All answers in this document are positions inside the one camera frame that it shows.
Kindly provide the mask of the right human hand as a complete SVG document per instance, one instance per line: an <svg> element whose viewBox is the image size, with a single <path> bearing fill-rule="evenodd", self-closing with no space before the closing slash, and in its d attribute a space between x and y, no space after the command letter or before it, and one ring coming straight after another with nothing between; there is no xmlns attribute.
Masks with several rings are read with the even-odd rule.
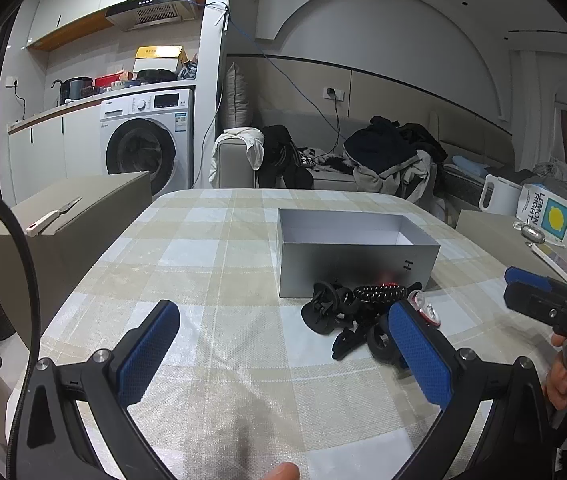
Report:
<svg viewBox="0 0 567 480"><path fill-rule="evenodd" d="M549 368L544 385L543 393L546 400L557 410L562 411L567 407L567 368L564 364L562 346L567 338L553 334L550 338L551 344L558 349Z"/></svg>

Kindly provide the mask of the left human hand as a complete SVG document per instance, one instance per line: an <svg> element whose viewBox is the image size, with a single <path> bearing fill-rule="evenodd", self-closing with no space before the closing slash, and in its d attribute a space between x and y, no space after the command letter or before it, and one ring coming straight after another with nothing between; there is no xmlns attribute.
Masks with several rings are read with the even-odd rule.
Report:
<svg viewBox="0 0 567 480"><path fill-rule="evenodd" d="M300 480L300 469L296 464L285 462L271 470L263 480Z"/></svg>

